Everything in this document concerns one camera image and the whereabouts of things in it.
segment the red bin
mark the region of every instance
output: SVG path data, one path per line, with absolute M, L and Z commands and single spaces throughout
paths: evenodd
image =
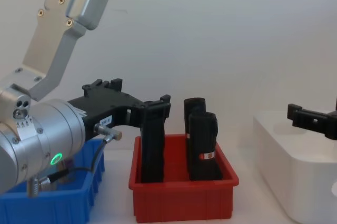
M 233 187 L 239 178 L 219 145 L 215 158 L 222 180 L 190 181 L 186 163 L 185 135 L 167 135 L 164 151 L 164 182 L 141 183 L 141 139 L 135 140 L 129 188 L 133 190 L 138 223 L 228 219 L 233 210 Z

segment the plastic bin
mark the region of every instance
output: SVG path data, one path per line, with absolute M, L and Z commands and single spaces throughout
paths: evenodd
M 230 218 L 233 187 L 239 184 L 239 179 L 219 145 L 215 152 L 224 179 L 189 181 L 185 135 L 168 135 L 165 138 L 164 182 L 142 184 L 141 139 L 137 137 L 129 181 L 137 222 Z
M 74 156 L 75 167 L 90 167 L 102 140 L 88 141 Z M 104 172 L 104 155 L 96 163 L 95 174 L 77 171 L 75 180 L 57 185 L 56 191 L 41 192 L 37 198 L 27 198 L 26 183 L 0 197 L 0 224 L 85 224 L 98 193 Z

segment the white box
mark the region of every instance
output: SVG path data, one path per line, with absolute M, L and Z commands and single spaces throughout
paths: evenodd
M 290 218 L 337 223 L 337 141 L 292 126 L 286 112 L 254 117 L 258 166 Z

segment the cable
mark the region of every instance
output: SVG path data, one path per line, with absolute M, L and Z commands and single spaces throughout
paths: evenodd
M 106 145 L 107 145 L 107 141 L 103 140 L 103 142 L 101 143 L 101 145 L 98 147 L 97 151 L 95 152 L 93 161 L 91 162 L 91 173 L 94 173 L 97 158 L 100 155 L 101 151 L 105 148 Z
M 100 155 L 100 153 L 102 152 L 102 150 L 104 149 L 104 147 L 106 146 L 107 141 L 103 140 L 103 142 L 101 143 L 101 145 L 97 148 L 95 155 L 93 157 L 93 160 L 91 162 L 91 167 L 87 168 L 87 167 L 76 167 L 76 168 L 72 168 L 72 169 L 64 169 L 58 172 L 55 172 L 53 174 L 48 175 L 47 177 L 50 180 L 50 183 L 54 183 L 56 181 L 58 181 L 59 179 L 67 176 L 69 173 L 75 172 L 75 171 L 87 171 L 87 172 L 91 172 L 94 173 L 95 172 L 95 165 L 97 162 L 97 159 Z

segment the white background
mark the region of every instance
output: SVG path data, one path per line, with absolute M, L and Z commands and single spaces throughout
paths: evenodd
M 23 60 L 43 2 L 1 0 L 0 77 Z M 110 0 L 47 98 L 76 98 L 83 84 L 122 78 L 139 99 L 170 94 L 167 132 L 181 133 L 183 100 L 202 96 L 218 116 L 219 141 L 249 145 L 257 111 L 334 109 L 336 49 L 337 0 Z M 124 133 L 110 148 L 133 146 L 138 130 Z

